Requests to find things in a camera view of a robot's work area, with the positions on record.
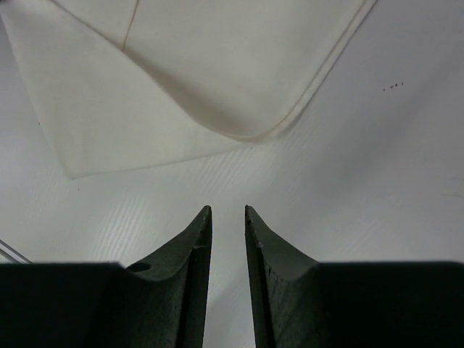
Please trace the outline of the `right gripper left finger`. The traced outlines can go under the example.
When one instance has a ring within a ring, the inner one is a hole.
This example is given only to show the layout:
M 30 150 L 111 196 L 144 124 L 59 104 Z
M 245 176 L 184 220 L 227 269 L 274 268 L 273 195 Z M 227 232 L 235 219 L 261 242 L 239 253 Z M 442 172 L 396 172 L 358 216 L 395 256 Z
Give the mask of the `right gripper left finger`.
M 143 259 L 4 263 L 3 347 L 201 347 L 212 210 Z

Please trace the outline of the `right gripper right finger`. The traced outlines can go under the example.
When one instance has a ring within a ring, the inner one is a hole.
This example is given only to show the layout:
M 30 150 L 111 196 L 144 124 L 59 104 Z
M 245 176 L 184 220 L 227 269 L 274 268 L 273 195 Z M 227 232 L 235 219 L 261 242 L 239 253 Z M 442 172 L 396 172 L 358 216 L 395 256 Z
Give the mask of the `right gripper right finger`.
M 258 347 L 461 347 L 460 262 L 318 262 L 245 209 Z

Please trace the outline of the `white cloth napkin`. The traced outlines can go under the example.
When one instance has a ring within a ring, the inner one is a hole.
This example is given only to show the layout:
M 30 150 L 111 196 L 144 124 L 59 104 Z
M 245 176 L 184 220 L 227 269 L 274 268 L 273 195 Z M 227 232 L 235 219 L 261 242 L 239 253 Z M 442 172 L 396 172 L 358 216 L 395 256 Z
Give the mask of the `white cloth napkin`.
M 71 178 L 167 165 L 291 127 L 372 1 L 5 1 L 46 140 Z

